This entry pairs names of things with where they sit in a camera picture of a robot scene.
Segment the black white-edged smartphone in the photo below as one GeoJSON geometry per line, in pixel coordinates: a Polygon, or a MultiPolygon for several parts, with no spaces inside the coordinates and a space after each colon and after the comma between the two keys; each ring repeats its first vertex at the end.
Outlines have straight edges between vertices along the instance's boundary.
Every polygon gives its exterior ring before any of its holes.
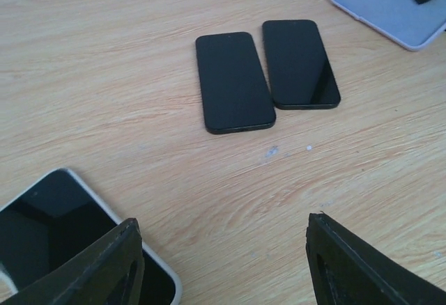
{"type": "MultiPolygon", "coordinates": [[[[73,171],[57,169],[1,209],[1,303],[74,258],[125,219],[73,171]]],[[[142,240],[138,304],[178,304],[178,275],[142,240]]]]}

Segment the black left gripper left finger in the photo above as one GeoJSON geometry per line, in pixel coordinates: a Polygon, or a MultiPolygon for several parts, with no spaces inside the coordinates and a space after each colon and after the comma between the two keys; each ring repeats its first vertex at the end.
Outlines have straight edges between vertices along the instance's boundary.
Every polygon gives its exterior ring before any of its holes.
{"type": "Polygon", "coordinates": [[[138,221],[128,218],[3,304],[138,304],[144,277],[138,221]]]}

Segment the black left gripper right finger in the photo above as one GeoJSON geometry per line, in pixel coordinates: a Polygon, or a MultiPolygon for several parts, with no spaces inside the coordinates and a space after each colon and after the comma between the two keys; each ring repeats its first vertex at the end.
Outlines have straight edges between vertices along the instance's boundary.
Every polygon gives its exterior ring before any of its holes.
{"type": "Polygon", "coordinates": [[[324,213],[309,215],[306,252],[317,304],[444,304],[445,291],[324,213]]]}

